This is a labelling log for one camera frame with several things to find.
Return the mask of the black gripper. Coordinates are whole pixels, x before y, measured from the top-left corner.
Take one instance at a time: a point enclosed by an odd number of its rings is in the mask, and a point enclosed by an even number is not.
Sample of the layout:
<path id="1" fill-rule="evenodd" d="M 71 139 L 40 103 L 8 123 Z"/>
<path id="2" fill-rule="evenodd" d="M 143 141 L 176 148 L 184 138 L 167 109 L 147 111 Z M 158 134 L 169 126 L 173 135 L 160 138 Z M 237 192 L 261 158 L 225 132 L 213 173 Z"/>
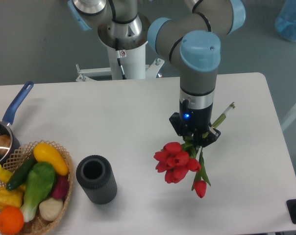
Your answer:
<path id="1" fill-rule="evenodd" d="M 197 146 L 207 147 L 221 135 L 219 130 L 209 127 L 213 104 L 204 109 L 192 109 L 189 104 L 188 100 L 180 101 L 179 113 L 173 113 L 169 121 L 178 136 L 193 134 L 198 137 Z"/>

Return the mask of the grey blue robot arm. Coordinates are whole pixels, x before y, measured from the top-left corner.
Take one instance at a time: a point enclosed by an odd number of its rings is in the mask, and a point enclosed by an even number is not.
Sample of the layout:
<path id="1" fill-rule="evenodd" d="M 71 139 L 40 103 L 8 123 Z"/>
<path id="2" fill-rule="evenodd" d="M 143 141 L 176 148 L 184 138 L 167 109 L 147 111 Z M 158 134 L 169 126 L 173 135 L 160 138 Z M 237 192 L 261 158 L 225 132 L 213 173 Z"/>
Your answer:
<path id="1" fill-rule="evenodd" d="M 68 7 L 83 30 L 96 29 L 106 46 L 112 78 L 148 76 L 145 46 L 180 73 L 179 112 L 170 117 L 176 133 L 195 147 L 215 142 L 220 131 L 211 122 L 220 36 L 240 28 L 246 11 L 240 0 L 188 0 L 191 14 L 175 22 L 150 22 L 138 12 L 135 0 L 70 0 Z"/>

